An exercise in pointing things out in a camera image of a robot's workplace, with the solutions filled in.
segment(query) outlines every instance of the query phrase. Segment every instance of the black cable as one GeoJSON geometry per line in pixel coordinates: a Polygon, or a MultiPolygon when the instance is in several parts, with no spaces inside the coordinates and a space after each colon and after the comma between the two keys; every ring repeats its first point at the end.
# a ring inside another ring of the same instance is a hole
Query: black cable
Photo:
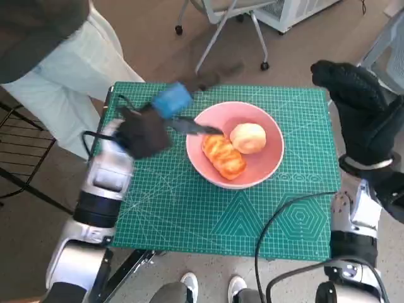
{"type": "MultiPolygon", "coordinates": [[[[259,239],[257,241],[257,245],[256,245],[256,250],[255,250],[255,259],[254,259],[254,265],[255,265],[255,276],[256,276],[256,281],[257,281],[257,287],[258,287],[258,293],[259,293],[259,298],[261,299],[261,303],[266,303],[265,302],[265,298],[264,298],[264,293],[262,290],[262,286],[261,286],[261,282],[259,280],[259,272],[258,272],[258,255],[259,255],[259,249],[261,248],[261,243],[266,235],[266,232],[268,231],[269,227],[271,226],[271,224],[275,221],[275,219],[289,206],[293,205],[296,202],[299,202],[303,199],[307,199],[307,198],[312,198],[312,197],[318,197],[318,196],[326,196],[326,195],[332,195],[332,194],[336,194],[336,192],[324,192],[324,193],[316,193],[316,194],[309,194],[307,196],[301,196],[301,197],[297,197],[294,198],[288,202],[286,202],[284,205],[282,205],[279,209],[277,209],[277,211],[273,214],[273,216],[270,218],[270,220],[268,221],[268,223],[265,225],[261,235],[259,236],[259,239]]],[[[388,295],[387,295],[387,291],[386,288],[384,287],[383,281],[381,280],[379,274],[377,273],[377,271],[375,270],[375,268],[368,263],[366,260],[359,258],[359,257],[355,257],[355,256],[341,256],[341,257],[337,257],[337,258],[333,258],[333,259],[329,259],[326,261],[323,261],[321,263],[318,264],[314,264],[314,265],[310,265],[310,266],[306,266],[303,268],[298,268],[296,270],[292,270],[290,272],[284,273],[274,279],[272,279],[272,281],[268,284],[267,288],[266,288],[266,296],[268,299],[268,303],[272,303],[271,300],[271,288],[272,286],[274,286],[276,283],[282,281],[285,278],[288,278],[290,276],[294,276],[294,275],[298,275],[299,273],[305,273],[307,271],[311,271],[311,270],[315,270],[317,268],[320,267],[324,267],[327,265],[331,265],[333,262],[335,261],[339,261],[339,260],[352,260],[355,261],[359,264],[363,264],[366,265],[370,268],[370,270],[373,272],[373,274],[376,277],[376,280],[380,286],[380,289],[382,291],[382,296],[384,299],[385,303],[389,303],[389,299],[388,299],[388,295]]]]}
{"type": "Polygon", "coordinates": [[[132,110],[134,110],[134,111],[137,111],[137,110],[136,110],[136,107],[133,106],[132,101],[130,101],[130,99],[127,98],[127,96],[124,96],[124,95],[122,95],[122,94],[119,94],[119,95],[118,95],[118,98],[123,99],[123,100],[126,102],[126,105],[127,105],[128,107],[130,107],[130,108],[131,108],[132,110]]]}
{"type": "Polygon", "coordinates": [[[81,142],[83,143],[84,149],[86,150],[86,153],[88,155],[88,158],[91,158],[91,151],[87,146],[85,136],[93,136],[94,138],[98,139],[105,139],[109,141],[115,141],[115,138],[112,136],[107,136],[106,134],[100,134],[100,133],[94,133],[93,131],[84,131],[81,134],[81,142]]]}
{"type": "Polygon", "coordinates": [[[360,0],[362,2],[362,13],[365,15],[366,14],[366,3],[365,0],[360,0]]]}
{"type": "Polygon", "coordinates": [[[336,194],[336,192],[335,191],[329,191],[329,192],[325,192],[325,193],[308,194],[307,196],[301,196],[301,197],[291,199],[290,201],[288,201],[284,205],[282,205],[279,209],[277,209],[277,211],[272,215],[272,217],[270,218],[268,223],[265,225],[265,227],[264,227],[263,231],[261,232],[261,235],[259,236],[258,241],[257,241],[257,245],[256,245],[256,248],[255,248],[255,260],[254,260],[255,277],[256,277],[256,280],[257,280],[259,298],[261,299],[261,303],[265,303],[265,299],[264,299],[264,293],[263,293],[263,289],[262,289],[262,286],[261,286],[261,282],[259,281],[258,254],[259,254],[259,249],[261,248],[261,243],[262,243],[262,241],[263,241],[269,227],[271,226],[273,221],[275,221],[275,219],[278,217],[278,215],[280,215],[281,212],[283,212],[286,208],[288,208],[292,204],[294,204],[296,202],[299,202],[299,201],[301,201],[303,199],[317,197],[317,196],[326,196],[326,195],[331,195],[331,194],[336,194]]]}
{"type": "Polygon", "coordinates": [[[272,286],[274,286],[276,283],[281,282],[283,279],[289,278],[291,276],[294,275],[298,275],[299,273],[306,273],[308,271],[311,270],[316,270],[318,268],[324,267],[324,266],[333,266],[333,263],[335,261],[354,261],[356,263],[359,263],[361,265],[366,265],[367,267],[369,267],[369,269],[372,271],[373,275],[375,276],[379,286],[380,286],[380,290],[382,293],[382,297],[384,300],[384,303],[389,303],[389,299],[388,299],[388,295],[387,295],[387,291],[386,291],[386,287],[383,284],[383,281],[381,280],[379,273],[377,273],[376,269],[369,263],[367,262],[365,259],[362,259],[360,257],[356,257],[356,256],[340,256],[340,257],[335,257],[333,259],[329,259],[326,260],[324,262],[320,262],[314,265],[309,265],[306,267],[302,267],[302,268],[297,268],[296,270],[291,270],[287,273],[283,273],[279,276],[277,276],[275,279],[272,279],[272,281],[268,284],[268,286],[266,287],[266,297],[268,299],[268,303],[272,303],[271,300],[271,288],[272,286]]]}

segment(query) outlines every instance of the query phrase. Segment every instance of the shoe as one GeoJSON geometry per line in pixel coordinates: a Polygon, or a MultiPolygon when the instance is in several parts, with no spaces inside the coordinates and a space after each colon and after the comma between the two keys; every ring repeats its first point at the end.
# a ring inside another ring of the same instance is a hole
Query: shoe
{"type": "Polygon", "coordinates": [[[240,276],[234,276],[229,283],[229,289],[227,290],[227,297],[229,303],[233,303],[233,297],[237,295],[242,289],[247,288],[246,281],[240,276]]]}
{"type": "Polygon", "coordinates": [[[196,299],[198,298],[198,279],[196,275],[191,272],[186,273],[182,276],[181,282],[192,292],[192,298],[194,303],[196,303],[196,299]]]}

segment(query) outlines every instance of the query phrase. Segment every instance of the pink bowl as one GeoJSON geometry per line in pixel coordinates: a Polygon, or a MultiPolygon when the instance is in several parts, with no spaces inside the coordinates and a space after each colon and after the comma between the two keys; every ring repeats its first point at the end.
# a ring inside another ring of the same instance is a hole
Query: pink bowl
{"type": "Polygon", "coordinates": [[[222,177],[202,151],[203,136],[188,135],[186,149],[195,169],[209,182],[227,189],[244,189],[269,178],[279,167],[285,143],[279,126],[265,111],[244,102],[224,102],[202,111],[195,121],[202,125],[220,128],[228,137],[240,123],[256,123],[266,132],[266,146],[259,153],[243,155],[247,169],[230,181],[222,177]]]}

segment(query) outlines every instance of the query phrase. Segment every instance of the triangle pattern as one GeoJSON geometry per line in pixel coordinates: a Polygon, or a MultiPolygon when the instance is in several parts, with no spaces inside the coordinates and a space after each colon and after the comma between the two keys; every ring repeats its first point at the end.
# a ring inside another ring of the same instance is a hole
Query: triangle pattern
{"type": "Polygon", "coordinates": [[[238,235],[257,238],[262,222],[244,191],[239,191],[226,207],[212,230],[217,235],[238,235]]]}

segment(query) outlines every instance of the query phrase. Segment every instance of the bun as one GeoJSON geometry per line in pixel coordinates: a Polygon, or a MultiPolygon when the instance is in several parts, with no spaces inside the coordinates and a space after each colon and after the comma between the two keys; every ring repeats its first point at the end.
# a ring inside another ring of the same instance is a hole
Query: bun
{"type": "Polygon", "coordinates": [[[234,180],[247,168],[247,162],[223,135],[205,136],[202,150],[219,173],[228,180],[234,180]]]}
{"type": "Polygon", "coordinates": [[[250,154],[260,152],[266,144],[265,130],[258,124],[239,124],[230,133],[230,140],[236,150],[250,154]]]}

